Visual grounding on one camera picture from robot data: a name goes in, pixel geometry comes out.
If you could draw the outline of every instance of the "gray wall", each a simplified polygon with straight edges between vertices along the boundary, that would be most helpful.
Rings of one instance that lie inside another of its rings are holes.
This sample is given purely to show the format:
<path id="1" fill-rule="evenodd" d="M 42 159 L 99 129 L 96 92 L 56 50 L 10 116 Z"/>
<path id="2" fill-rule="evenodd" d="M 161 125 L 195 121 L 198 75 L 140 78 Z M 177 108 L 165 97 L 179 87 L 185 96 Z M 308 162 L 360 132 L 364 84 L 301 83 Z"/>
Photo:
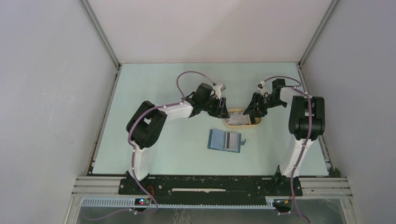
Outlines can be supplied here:
<path id="1" fill-rule="evenodd" d="M 0 223 L 60 223 L 115 68 L 77 0 L 0 1 Z"/>
<path id="2" fill-rule="evenodd" d="M 364 223 L 396 217 L 396 1 L 342 0 L 304 71 Z"/>

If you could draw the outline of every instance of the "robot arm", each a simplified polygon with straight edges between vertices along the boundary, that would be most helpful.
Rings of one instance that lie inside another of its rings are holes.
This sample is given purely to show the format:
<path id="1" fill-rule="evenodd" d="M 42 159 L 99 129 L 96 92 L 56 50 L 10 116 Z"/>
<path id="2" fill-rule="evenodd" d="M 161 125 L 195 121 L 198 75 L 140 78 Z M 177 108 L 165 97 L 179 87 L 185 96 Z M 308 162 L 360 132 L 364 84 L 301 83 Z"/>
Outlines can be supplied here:
<path id="1" fill-rule="evenodd" d="M 134 164 L 138 180 L 143 179 L 149 173 L 153 150 L 148 150 L 148 148 L 157 142 L 165 122 L 180 118 L 191 118 L 202 111 L 220 119 L 230 117 L 226 107 L 226 98 L 221 97 L 221 92 L 225 89 L 224 84 L 211 87 L 208 84 L 201 83 L 197 90 L 187 96 L 180 104 L 154 109 L 138 122 L 130 139 L 136 148 Z M 132 125 L 144 112 L 153 107 L 155 107 L 154 104 L 144 101 L 129 121 L 127 132 L 131 130 Z"/>
<path id="2" fill-rule="evenodd" d="M 322 135 L 325 130 L 325 101 L 322 97 L 309 96 L 312 108 L 312 127 L 309 139 L 304 147 L 301 161 L 310 145 Z M 289 132 L 291 134 L 290 144 L 286 156 L 280 162 L 281 175 L 291 177 L 294 167 L 296 170 L 293 177 L 299 176 L 301 162 L 297 160 L 303 150 L 304 142 L 308 135 L 309 115 L 308 101 L 303 93 L 291 86 L 286 86 L 284 79 L 276 79 L 272 82 L 272 93 L 268 94 L 265 83 L 262 81 L 258 85 L 258 92 L 253 94 L 252 100 L 244 112 L 254 117 L 264 117 L 268 109 L 280 106 L 291 105 L 289 117 Z"/>

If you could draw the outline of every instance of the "black base panel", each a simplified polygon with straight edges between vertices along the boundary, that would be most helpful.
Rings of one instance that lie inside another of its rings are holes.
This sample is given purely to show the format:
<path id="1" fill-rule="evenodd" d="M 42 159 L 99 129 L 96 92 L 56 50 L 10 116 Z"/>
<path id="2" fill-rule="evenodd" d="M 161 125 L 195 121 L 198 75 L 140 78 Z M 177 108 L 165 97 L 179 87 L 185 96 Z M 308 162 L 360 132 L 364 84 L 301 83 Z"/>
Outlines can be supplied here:
<path id="1" fill-rule="evenodd" d="M 159 204 L 188 205 L 266 205 L 265 196 L 291 196 L 279 193 L 271 176 L 181 176 L 149 175 L 140 183 L 153 193 Z M 127 173 L 121 179 L 120 195 L 144 195 L 134 179 Z M 172 189 L 225 189 L 221 192 L 172 191 Z M 302 195 L 301 187 L 296 191 Z"/>

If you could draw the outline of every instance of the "gray floor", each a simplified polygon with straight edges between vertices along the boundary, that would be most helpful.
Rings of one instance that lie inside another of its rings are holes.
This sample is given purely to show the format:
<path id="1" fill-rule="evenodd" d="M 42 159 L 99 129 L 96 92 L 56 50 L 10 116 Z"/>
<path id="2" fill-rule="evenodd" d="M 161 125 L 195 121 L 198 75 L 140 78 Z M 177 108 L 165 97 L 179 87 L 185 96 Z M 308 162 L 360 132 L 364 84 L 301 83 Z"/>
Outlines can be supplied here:
<path id="1" fill-rule="evenodd" d="M 314 224 L 344 224 L 345 219 L 339 200 L 299 200 L 300 210 Z M 105 216 L 119 208 L 82 208 L 87 217 Z M 90 222 L 82 217 L 79 224 L 303 224 L 298 215 L 278 216 L 272 210 L 220 210 L 220 209 L 160 209 L 154 214 L 134 215 L 121 212 L 100 221 Z"/>

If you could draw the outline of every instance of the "black strip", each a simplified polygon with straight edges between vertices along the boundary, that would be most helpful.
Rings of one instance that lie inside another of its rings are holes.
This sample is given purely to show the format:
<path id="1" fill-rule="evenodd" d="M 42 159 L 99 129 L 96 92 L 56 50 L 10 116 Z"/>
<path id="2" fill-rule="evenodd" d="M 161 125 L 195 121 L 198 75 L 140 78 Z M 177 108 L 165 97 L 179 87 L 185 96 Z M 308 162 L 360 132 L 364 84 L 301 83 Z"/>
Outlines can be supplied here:
<path id="1" fill-rule="evenodd" d="M 230 148 L 230 133 L 227 132 L 227 143 L 226 143 L 226 148 Z"/>

